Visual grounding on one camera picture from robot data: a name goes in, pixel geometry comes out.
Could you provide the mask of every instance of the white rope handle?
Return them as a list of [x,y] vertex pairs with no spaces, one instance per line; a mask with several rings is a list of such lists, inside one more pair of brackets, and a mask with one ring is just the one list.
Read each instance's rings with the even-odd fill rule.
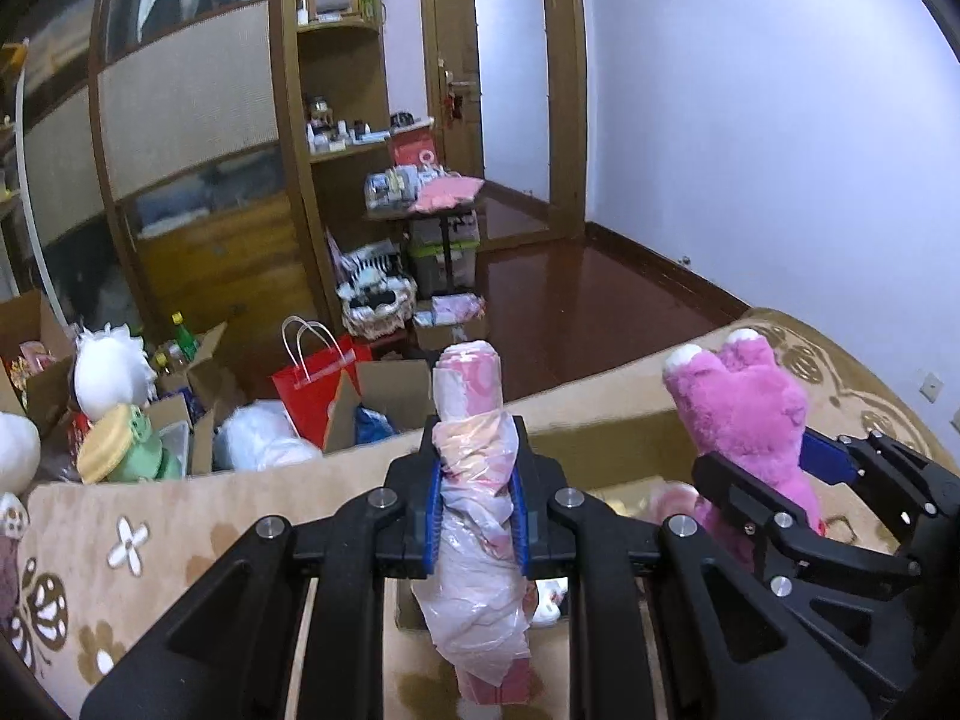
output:
[[306,370],[306,366],[304,365],[304,351],[301,348],[301,338],[302,338],[302,335],[304,334],[304,329],[306,329],[307,327],[309,327],[310,332],[313,333],[321,341],[323,341],[323,343],[326,344],[326,348],[329,349],[330,344],[328,340],[324,338],[322,335],[320,335],[320,333],[318,333],[316,330],[313,329],[313,327],[322,328],[323,331],[328,335],[328,338],[330,338],[330,341],[333,341],[333,346],[335,346],[337,351],[340,353],[341,359],[344,357],[344,353],[341,350],[339,343],[337,343],[336,338],[333,337],[333,333],[331,333],[328,330],[328,327],[326,327],[325,324],[322,324],[321,322],[308,322],[303,317],[298,317],[294,314],[294,316],[286,317],[286,319],[283,321],[283,324],[280,325],[280,338],[283,338],[283,346],[287,350],[287,357],[290,358],[291,365],[296,365],[296,357],[294,356],[294,353],[290,348],[290,342],[287,341],[287,328],[294,322],[299,322],[301,324],[301,328],[299,329],[298,333],[296,333],[296,351],[299,351],[299,363],[301,364],[301,367],[304,368],[304,370]]
[[324,338],[315,329],[318,327],[320,328],[320,330],[323,330],[323,332],[326,333],[326,337],[330,339],[330,343],[333,343],[333,347],[340,354],[340,360],[343,362],[343,364],[347,365],[349,363],[349,360],[347,360],[347,357],[344,356],[344,351],[340,348],[340,345],[339,343],[337,343],[336,338],[333,337],[333,333],[330,332],[329,328],[325,324],[323,324],[323,322],[304,322],[304,324],[302,324],[302,327],[296,332],[296,352],[299,353],[299,360],[301,361],[301,369],[304,371],[304,378],[306,379],[310,378],[310,371],[306,370],[306,362],[304,362],[304,342],[302,341],[304,339],[304,332],[306,330],[309,330],[317,338],[319,338],[321,341],[326,343],[326,348],[328,349],[330,348],[330,343],[328,343],[326,338]]
[[306,319],[303,317],[298,317],[296,314],[294,314],[294,316],[286,317],[286,319],[283,321],[283,324],[280,325],[280,338],[283,338],[283,346],[287,350],[287,357],[290,358],[290,365],[296,365],[296,357],[294,357],[294,353],[290,348],[290,343],[287,341],[287,328],[294,322],[299,322],[301,325],[307,323]]

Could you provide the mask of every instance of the bottle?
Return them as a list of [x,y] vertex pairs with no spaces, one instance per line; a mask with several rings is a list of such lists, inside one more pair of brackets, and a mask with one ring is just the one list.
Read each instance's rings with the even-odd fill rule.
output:
[[306,26],[310,23],[310,13],[306,9],[306,0],[296,0],[296,25]]
[[360,15],[366,22],[372,22],[376,18],[376,9],[373,0],[360,0]]
[[157,354],[154,355],[154,370],[160,376],[169,376],[173,373],[170,367],[170,361],[163,352],[157,352]]
[[193,333],[186,329],[183,314],[178,311],[172,319],[174,320],[176,345],[181,348],[187,362],[193,362],[193,358],[197,356],[197,339],[194,338]]
[[178,373],[181,370],[184,370],[189,362],[186,362],[186,357],[184,353],[181,352],[181,348],[176,345],[176,341],[170,341],[167,346],[167,357],[170,359],[170,372]]

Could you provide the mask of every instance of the small table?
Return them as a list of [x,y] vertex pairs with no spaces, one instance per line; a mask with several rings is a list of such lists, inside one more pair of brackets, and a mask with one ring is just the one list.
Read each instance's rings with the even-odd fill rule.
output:
[[450,248],[450,217],[462,217],[464,214],[475,211],[476,207],[476,200],[469,200],[455,205],[453,208],[439,208],[423,214],[418,211],[402,208],[374,208],[373,210],[367,210],[364,218],[368,221],[400,221],[403,223],[406,232],[409,232],[411,221],[420,220],[421,218],[438,218],[440,220],[440,241],[443,243],[443,270],[446,274],[446,286],[448,287],[445,291],[447,293],[454,293],[453,251]]

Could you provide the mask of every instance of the white flower pattern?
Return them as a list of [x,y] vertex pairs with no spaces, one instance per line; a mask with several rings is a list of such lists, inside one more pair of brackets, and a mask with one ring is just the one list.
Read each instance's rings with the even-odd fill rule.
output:
[[142,547],[150,538],[150,529],[146,522],[141,522],[136,531],[130,526],[130,521],[126,517],[120,517],[117,520],[117,538],[120,539],[107,555],[107,565],[110,568],[119,568],[126,563],[130,567],[130,572],[135,577],[143,573],[143,562],[137,552],[138,547]]

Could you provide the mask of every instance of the blue plastic bag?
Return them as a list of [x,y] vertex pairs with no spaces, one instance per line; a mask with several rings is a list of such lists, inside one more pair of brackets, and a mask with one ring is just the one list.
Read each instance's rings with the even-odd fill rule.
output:
[[400,435],[390,419],[382,413],[357,406],[356,418],[353,422],[353,437],[357,446],[364,443],[382,442],[384,439]]

